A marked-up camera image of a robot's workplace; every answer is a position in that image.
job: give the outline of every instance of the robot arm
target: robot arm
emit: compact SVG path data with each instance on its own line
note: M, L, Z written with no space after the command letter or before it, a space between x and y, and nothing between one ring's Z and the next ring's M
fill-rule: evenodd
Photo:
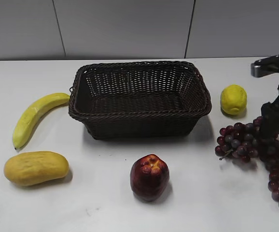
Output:
M257 60L251 64L251 74L254 77L263 77L272 73L279 73L279 55ZM274 102L262 105L263 116L260 133L263 138L273 137L279 134L279 96Z

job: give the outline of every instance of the dark brown wicker basket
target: dark brown wicker basket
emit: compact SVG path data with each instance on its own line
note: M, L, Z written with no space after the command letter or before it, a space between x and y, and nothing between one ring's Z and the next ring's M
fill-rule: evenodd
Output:
M180 61L83 66L69 102L95 139L187 135L210 111L202 76Z

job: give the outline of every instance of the table surface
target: table surface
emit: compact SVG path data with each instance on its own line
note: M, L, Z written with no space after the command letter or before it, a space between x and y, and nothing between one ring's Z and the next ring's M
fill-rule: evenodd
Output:
M278 94L279 74L251 76L250 64L257 59L184 59L199 69L212 101L209 116L185 138L96 141L67 107L55 109L21 152L60 153L71 173L30 188L3 175L7 159L17 154L12 133L23 111L46 94L68 93L83 65L127 60L0 61L0 232L279 231L279 207L267 189L263 164L241 166L214 154L221 127L252 121ZM248 94L240 118L220 111L220 93L229 84ZM129 173L150 153L168 164L170 184L156 202L143 203L131 191Z

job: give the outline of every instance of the banana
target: banana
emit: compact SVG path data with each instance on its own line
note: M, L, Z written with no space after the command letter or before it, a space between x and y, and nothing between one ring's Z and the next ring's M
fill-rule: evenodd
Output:
M46 95L31 104L21 115L13 132L13 145L15 149L21 148L29 140L32 130L40 118L49 110L66 104L70 96L65 93Z

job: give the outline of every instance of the apple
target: apple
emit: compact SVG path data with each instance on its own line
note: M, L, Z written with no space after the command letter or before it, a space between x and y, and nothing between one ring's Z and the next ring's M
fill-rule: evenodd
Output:
M137 160L130 173L132 191L141 199L151 202L161 196L169 181L167 164L155 154Z

